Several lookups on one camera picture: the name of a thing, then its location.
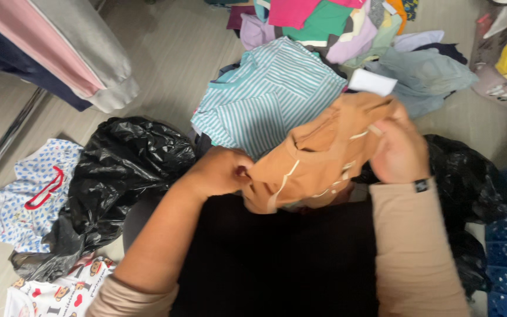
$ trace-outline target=sleeve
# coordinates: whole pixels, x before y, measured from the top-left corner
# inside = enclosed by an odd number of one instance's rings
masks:
[[[437,188],[371,186],[379,317],[469,316],[447,243]]]
[[[166,294],[144,294],[109,276],[103,282],[87,317],[167,317],[178,295],[179,285]]]

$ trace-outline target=floor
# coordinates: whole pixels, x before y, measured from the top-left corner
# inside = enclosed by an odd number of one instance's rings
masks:
[[[474,21],[486,0],[420,0],[417,19],[405,32],[442,29],[444,42],[459,43],[470,56]],[[189,131],[193,110],[217,70],[237,61],[243,53],[234,32],[225,29],[228,13],[200,0],[109,0],[102,14],[126,48],[140,95],[127,108],[113,114],[94,109],[79,113],[57,97],[48,97],[27,122],[0,163],[0,187],[15,179],[13,163],[42,146],[47,138],[65,138],[85,144],[97,125],[112,116],[142,115],[169,122]],[[31,96],[35,87],[0,73],[0,137]],[[445,106],[416,120],[423,133],[436,133],[464,141],[498,167],[507,166],[507,109],[485,101],[472,90],[455,93]],[[482,226],[474,229],[483,237]],[[0,242],[0,316],[6,288],[17,278],[7,257],[10,245]],[[115,260],[123,256],[118,239],[103,253]],[[475,314],[484,315],[482,296]]]

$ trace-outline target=orange garment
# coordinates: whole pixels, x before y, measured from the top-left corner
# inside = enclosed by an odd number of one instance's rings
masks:
[[[408,20],[408,15],[406,14],[406,10],[404,10],[404,4],[402,0],[386,0],[388,4],[390,4],[398,13],[398,15],[402,18],[402,24],[398,29],[398,35],[402,34],[404,31],[404,27],[406,26],[406,20]]]
[[[380,131],[372,124],[397,104],[368,92],[342,94],[248,170],[252,184],[242,189],[246,207],[269,214],[298,201],[310,208],[330,204],[375,153]]]

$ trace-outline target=teal striped fabric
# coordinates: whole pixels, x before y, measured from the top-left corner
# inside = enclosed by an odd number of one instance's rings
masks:
[[[257,160],[315,119],[345,85],[318,57],[281,37],[245,52],[238,69],[210,83],[191,122],[214,143]]]

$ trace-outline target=person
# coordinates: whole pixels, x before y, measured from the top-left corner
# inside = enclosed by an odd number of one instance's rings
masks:
[[[254,163],[210,149],[127,215],[126,255],[86,315],[468,316],[426,141],[403,107],[375,126],[372,199],[309,213],[248,212],[229,193]]]

